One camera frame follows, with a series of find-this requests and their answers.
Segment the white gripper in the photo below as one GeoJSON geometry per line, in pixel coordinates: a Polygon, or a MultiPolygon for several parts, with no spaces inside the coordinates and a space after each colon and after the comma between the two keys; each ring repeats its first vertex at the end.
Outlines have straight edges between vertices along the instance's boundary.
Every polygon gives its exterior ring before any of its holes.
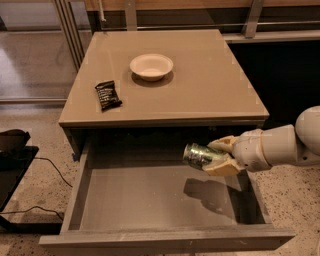
{"type": "Polygon", "coordinates": [[[239,174],[243,167],[251,172],[271,169],[263,153],[261,129],[244,132],[239,137],[225,136],[211,141],[208,147],[227,153],[232,152],[235,158],[213,160],[204,165],[202,169],[210,176],[234,176],[239,174]]]}

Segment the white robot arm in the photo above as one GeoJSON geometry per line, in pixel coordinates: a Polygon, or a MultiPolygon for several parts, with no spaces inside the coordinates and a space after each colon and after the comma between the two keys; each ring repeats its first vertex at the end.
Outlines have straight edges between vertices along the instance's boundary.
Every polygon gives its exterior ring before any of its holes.
{"type": "Polygon", "coordinates": [[[240,136],[226,136],[208,144],[226,158],[202,169],[211,176],[270,170],[278,165],[313,166],[320,163],[320,106],[304,110],[294,125],[255,129],[240,136]]]}

